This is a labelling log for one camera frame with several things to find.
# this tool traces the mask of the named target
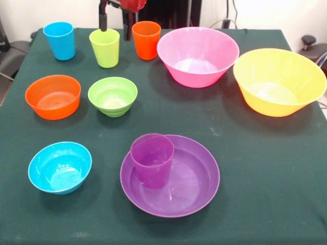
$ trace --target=orange cup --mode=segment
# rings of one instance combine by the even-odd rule
[[[132,32],[137,56],[143,60],[152,60],[157,57],[160,25],[152,21],[140,21],[133,25]]]
[[[27,104],[37,115],[59,120],[72,115],[80,104],[81,85],[72,77],[52,75],[32,83],[25,92]]]

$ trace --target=purple cup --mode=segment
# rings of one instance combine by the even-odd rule
[[[140,182],[150,189],[158,189],[168,182],[174,155],[172,141],[161,134],[145,134],[137,138],[130,150]]]

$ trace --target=green bowl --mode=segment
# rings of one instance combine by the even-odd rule
[[[134,103],[137,87],[126,78],[104,78],[92,84],[87,96],[102,113],[110,117],[119,117]]]

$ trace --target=pink bowl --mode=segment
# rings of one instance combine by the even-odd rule
[[[236,62],[240,49],[228,35],[205,27],[165,34],[157,51],[172,77],[191,88],[214,84]]]

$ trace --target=blue bowl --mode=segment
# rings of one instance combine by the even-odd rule
[[[39,151],[30,162],[28,174],[39,190],[67,194],[81,186],[91,170],[92,157],[81,144],[59,142]]]

